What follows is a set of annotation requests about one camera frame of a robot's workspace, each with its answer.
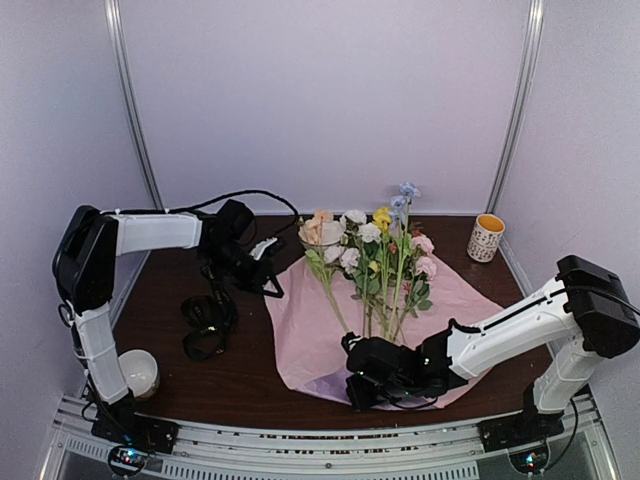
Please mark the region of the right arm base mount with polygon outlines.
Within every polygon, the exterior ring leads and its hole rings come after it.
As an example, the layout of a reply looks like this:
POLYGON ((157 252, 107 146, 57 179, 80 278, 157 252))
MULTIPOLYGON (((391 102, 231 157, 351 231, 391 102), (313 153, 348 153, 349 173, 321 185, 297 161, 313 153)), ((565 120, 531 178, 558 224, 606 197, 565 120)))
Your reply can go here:
POLYGON ((561 414, 524 412, 481 421, 479 436, 486 452, 510 449, 547 439, 564 432, 561 414))

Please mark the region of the black printed ribbon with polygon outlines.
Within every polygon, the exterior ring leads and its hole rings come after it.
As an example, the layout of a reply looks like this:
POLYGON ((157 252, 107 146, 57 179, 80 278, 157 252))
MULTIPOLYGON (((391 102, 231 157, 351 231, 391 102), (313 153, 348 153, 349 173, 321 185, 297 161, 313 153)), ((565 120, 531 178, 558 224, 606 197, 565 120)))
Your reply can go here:
POLYGON ((239 319, 223 275, 209 263, 201 265, 200 273, 209 284, 210 294, 189 297, 180 306, 182 317, 192 329, 182 339, 183 350, 190 360, 197 362, 226 352, 229 336, 239 319))

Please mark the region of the peach flower stem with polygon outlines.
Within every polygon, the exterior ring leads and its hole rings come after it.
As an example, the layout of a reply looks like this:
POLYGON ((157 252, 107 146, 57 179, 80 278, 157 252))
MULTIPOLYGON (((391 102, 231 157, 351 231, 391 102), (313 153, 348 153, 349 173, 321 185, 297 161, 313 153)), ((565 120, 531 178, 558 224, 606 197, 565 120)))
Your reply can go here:
POLYGON ((337 262, 343 253, 341 237, 344 228, 334 214, 327 210, 316 210, 312 217, 300 220, 299 239, 305 249, 305 260, 310 271, 321 283, 327 300, 343 331, 349 328, 340 311, 333 294, 332 281, 338 266, 337 262))

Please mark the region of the scalloped white bowl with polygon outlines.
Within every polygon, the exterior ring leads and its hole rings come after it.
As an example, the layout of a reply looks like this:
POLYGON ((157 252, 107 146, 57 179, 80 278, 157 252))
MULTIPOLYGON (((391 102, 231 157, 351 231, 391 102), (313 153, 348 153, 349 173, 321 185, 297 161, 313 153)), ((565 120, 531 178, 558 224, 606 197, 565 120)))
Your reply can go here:
POLYGON ((326 250, 339 245, 345 228, 339 221, 323 222, 317 219, 306 220, 298 230, 298 237, 305 249, 326 250))

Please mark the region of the patterned mug orange inside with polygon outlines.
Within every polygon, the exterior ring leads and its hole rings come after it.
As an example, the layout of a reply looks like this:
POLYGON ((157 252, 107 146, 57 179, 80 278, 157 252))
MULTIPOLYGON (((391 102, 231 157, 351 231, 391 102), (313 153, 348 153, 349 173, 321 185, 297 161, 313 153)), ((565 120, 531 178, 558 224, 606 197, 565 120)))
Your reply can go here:
POLYGON ((481 214, 475 223, 467 245, 467 255, 479 263, 491 262, 505 232, 504 222, 493 214, 481 214))

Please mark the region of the pink wrapping paper sheet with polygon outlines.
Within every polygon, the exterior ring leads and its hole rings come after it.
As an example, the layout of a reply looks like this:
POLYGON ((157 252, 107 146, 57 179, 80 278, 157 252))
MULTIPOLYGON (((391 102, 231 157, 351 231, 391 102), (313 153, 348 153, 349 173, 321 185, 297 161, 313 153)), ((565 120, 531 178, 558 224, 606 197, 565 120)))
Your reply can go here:
MULTIPOLYGON (((451 318, 472 325, 502 310, 481 295, 445 262, 433 259, 437 272, 430 283, 431 308, 405 317, 399 340, 411 348, 446 329, 451 318)), ((341 339, 347 331, 362 332, 363 304, 352 298, 354 285, 340 273, 332 280, 332 293, 343 316, 339 319, 323 284, 305 259, 278 276, 285 296, 267 298, 271 317, 276 367, 287 388, 324 400, 347 404, 346 353, 341 339)))

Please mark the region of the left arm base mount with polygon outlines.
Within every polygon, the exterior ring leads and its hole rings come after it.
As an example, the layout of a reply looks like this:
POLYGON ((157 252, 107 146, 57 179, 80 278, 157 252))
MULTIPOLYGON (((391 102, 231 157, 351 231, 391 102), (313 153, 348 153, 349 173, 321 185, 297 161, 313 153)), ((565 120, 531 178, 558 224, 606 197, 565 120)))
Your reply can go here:
POLYGON ((173 452, 178 433, 177 423, 144 416, 136 416, 134 427, 128 432, 105 419, 98 419, 91 427, 91 434, 95 437, 162 454, 173 452))

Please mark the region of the blue flower stem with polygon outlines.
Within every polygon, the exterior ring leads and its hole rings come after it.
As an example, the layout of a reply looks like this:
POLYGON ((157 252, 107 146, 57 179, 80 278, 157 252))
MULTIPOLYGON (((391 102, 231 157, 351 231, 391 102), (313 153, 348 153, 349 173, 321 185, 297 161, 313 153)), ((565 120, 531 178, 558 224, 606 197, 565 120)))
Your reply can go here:
POLYGON ((390 201, 391 212, 395 221, 397 247, 397 269, 395 280, 395 291, 392 307, 392 320, 394 326, 390 330, 390 339, 395 341, 400 330, 400 310, 399 302, 404 276, 404 263, 407 258, 406 240, 408 235, 410 208, 414 198, 421 195, 419 189, 411 182, 403 182, 399 185, 399 193, 390 201))

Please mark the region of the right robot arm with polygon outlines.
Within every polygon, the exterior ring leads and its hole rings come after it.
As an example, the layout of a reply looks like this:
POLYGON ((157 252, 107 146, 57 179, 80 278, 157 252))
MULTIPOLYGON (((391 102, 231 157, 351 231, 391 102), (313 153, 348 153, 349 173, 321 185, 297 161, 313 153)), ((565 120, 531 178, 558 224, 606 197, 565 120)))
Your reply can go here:
POLYGON ((347 333, 341 344, 352 407, 365 411, 406 398, 433 403, 499 363, 564 339, 552 366, 534 382, 531 405, 513 419, 519 440, 535 440, 603 360, 639 342, 639 310, 617 274, 577 255, 563 257, 557 267, 555 277, 518 303, 472 325, 451 319, 415 348, 347 333))

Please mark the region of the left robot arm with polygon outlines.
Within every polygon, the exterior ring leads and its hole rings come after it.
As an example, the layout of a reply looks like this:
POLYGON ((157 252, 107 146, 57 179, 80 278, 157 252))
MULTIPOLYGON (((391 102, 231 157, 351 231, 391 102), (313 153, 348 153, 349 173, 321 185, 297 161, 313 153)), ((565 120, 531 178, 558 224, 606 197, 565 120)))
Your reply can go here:
POLYGON ((72 217, 53 260, 61 317, 72 330, 76 355, 98 398, 114 405, 130 394, 111 327, 110 303, 118 257, 137 252, 194 249, 205 264, 230 275, 249 292, 275 298, 284 292, 272 255, 283 246, 274 234, 245 250, 240 239, 254 220, 229 200, 215 214, 197 210, 101 212, 83 205, 72 217))

